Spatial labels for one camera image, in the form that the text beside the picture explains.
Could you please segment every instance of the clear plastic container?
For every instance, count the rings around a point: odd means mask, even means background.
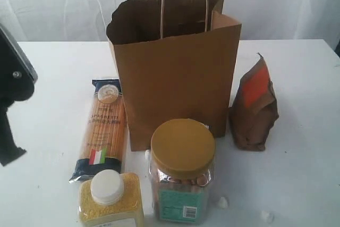
[[[138,176],[114,170],[99,172],[81,185],[78,214],[83,226],[143,227]]]
[[[214,180],[215,140],[200,122],[170,120],[151,139],[150,179],[158,219],[199,224]]]

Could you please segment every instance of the black device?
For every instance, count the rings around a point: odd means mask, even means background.
[[[13,141],[7,110],[34,93],[38,76],[9,31],[0,24],[0,163],[5,166],[26,150]]]

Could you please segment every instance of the teal label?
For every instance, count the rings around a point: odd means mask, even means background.
[[[200,218],[203,192],[160,190],[158,195],[162,220],[196,222]]]

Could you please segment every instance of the white bottle cap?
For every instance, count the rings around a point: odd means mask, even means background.
[[[91,181],[91,195],[98,204],[114,204],[122,198],[123,193],[123,179],[114,170],[100,171]]]

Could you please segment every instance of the white table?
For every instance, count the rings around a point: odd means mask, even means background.
[[[36,92],[8,111],[14,139],[27,154],[0,167],[0,226],[80,226],[79,183],[68,180],[78,159],[94,87],[116,76],[107,42],[21,43],[39,75]],[[242,152],[230,134],[217,140],[217,178],[202,226],[340,224],[340,59],[323,40],[241,41],[232,89],[258,59],[267,61],[280,118],[267,150]],[[146,226],[177,226],[152,216],[144,152],[127,151],[126,171],[141,180]]]

